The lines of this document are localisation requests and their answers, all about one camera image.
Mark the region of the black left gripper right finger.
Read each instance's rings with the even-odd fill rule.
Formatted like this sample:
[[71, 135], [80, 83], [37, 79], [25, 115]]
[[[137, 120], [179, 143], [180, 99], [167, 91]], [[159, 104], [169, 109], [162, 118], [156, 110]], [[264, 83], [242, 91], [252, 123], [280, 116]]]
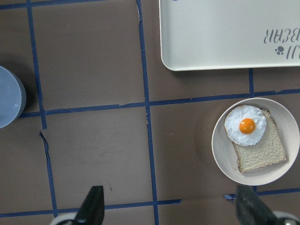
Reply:
[[235, 211], [241, 225], [274, 225], [277, 217], [248, 186], [237, 186]]

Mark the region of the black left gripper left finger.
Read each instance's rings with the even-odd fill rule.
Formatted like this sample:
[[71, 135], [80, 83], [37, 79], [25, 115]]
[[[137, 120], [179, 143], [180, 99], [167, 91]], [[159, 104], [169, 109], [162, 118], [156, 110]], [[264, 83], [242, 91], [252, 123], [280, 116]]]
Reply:
[[102, 223], [104, 217], [104, 188], [103, 186], [92, 186], [75, 216], [75, 222]]

